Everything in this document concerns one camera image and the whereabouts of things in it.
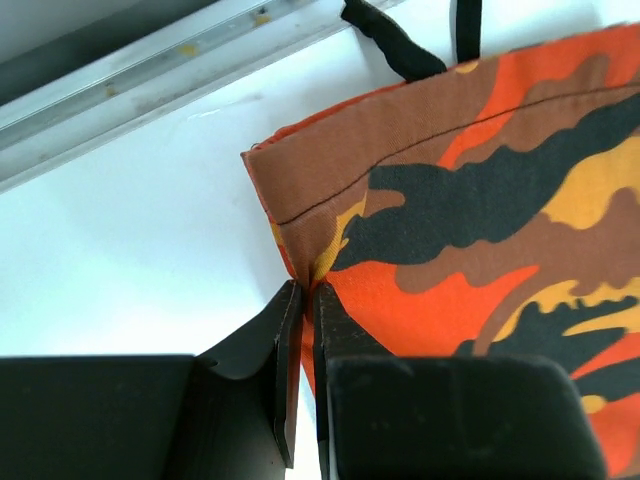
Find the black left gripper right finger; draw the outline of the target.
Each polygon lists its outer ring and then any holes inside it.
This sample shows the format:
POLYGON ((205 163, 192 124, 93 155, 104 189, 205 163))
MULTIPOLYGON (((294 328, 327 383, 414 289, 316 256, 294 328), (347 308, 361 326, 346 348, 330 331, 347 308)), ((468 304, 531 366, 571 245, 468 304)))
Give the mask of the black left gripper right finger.
POLYGON ((541 357, 399 357, 314 292, 325 479, 603 479, 568 375, 541 357))

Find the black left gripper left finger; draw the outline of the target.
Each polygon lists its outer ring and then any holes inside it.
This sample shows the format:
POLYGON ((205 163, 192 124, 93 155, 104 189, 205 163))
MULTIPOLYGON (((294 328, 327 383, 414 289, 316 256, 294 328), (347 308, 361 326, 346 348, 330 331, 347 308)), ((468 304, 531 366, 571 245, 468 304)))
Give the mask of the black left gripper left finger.
POLYGON ((293 466, 303 292, 285 282, 198 355, 6 357, 5 479, 281 479, 293 466))

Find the orange camouflage trousers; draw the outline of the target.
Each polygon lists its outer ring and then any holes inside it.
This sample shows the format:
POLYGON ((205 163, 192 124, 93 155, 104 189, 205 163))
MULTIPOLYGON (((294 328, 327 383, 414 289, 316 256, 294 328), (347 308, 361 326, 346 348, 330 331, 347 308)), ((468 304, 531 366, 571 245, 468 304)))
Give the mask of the orange camouflage trousers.
POLYGON ((366 1, 342 18, 401 77, 243 156, 311 301, 302 363, 329 446, 346 355, 535 355, 573 380, 609 479, 639 475, 639 27, 480 55, 456 5, 447 67, 366 1))

